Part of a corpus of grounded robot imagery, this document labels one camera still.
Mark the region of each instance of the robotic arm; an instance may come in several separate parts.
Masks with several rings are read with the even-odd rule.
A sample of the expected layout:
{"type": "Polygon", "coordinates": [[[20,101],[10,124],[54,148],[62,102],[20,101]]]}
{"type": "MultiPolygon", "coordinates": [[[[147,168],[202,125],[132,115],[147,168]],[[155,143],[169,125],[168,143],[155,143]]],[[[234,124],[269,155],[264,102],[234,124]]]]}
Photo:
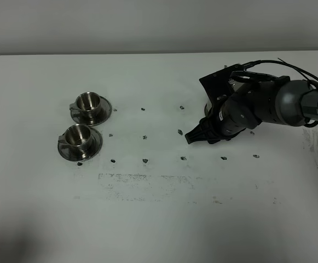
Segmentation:
{"type": "Polygon", "coordinates": [[[200,83],[209,96],[209,102],[205,107],[206,117],[186,134],[189,144],[230,140],[245,128],[254,129],[262,122],[305,127],[318,124],[318,78],[284,61],[258,60],[236,64],[201,78],[200,83]],[[291,67],[306,80],[291,81],[288,76],[246,71],[262,63],[291,67]],[[236,91],[232,86],[234,81],[242,83],[236,91]]]}

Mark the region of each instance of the gray wall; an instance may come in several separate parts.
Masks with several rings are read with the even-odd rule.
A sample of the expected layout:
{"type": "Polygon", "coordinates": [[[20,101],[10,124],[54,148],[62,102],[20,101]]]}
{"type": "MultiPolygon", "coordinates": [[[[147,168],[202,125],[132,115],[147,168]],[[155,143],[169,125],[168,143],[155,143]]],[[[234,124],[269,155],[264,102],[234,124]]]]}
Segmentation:
{"type": "Polygon", "coordinates": [[[0,53],[318,49],[318,1],[0,0],[0,53]]]}

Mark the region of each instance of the silver metal cylinder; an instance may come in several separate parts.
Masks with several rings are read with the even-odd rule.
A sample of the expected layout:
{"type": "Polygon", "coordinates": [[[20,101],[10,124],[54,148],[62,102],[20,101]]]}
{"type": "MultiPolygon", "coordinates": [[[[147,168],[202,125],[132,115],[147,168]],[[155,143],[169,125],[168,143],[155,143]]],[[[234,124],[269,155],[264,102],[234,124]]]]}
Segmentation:
{"type": "Polygon", "coordinates": [[[83,117],[93,119],[102,110],[101,97],[94,92],[83,93],[70,104],[70,110],[76,110],[83,117]]]}
{"type": "Polygon", "coordinates": [[[93,143],[91,130],[87,125],[75,124],[69,127],[62,136],[59,136],[59,143],[74,152],[85,152],[93,143]]]}

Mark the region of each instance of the white tabletop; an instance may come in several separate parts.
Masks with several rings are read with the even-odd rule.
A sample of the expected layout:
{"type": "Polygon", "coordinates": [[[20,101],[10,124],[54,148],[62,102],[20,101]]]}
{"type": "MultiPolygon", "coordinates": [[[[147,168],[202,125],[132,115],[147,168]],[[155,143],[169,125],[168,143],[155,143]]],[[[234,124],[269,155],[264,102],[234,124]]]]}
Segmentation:
{"type": "Polygon", "coordinates": [[[199,78],[277,58],[318,75],[318,52],[0,56],[0,233],[28,224],[31,262],[318,262],[318,126],[214,145],[177,132],[204,116],[199,78]],[[57,139],[87,91],[117,111],[77,166],[57,139]]]}

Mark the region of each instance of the metal part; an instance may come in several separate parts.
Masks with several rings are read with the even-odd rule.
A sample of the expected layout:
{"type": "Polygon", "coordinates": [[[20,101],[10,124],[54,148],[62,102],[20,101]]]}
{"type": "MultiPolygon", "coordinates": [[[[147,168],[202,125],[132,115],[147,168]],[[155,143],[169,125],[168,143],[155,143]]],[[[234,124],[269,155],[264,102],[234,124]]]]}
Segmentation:
{"type": "Polygon", "coordinates": [[[112,112],[110,102],[93,92],[86,92],[70,104],[70,115],[76,123],[95,126],[109,119],[112,112]]]}
{"type": "Polygon", "coordinates": [[[204,108],[205,118],[185,135],[189,144],[230,140],[245,128],[254,129],[262,122],[308,128],[318,125],[318,78],[284,61],[258,60],[235,64],[199,81],[209,100],[204,108]],[[262,63],[291,67],[306,81],[246,71],[262,63]]]}
{"type": "Polygon", "coordinates": [[[97,130],[84,124],[75,124],[59,136],[57,147],[64,159],[81,162],[95,156],[102,143],[102,136],[97,130]]]}

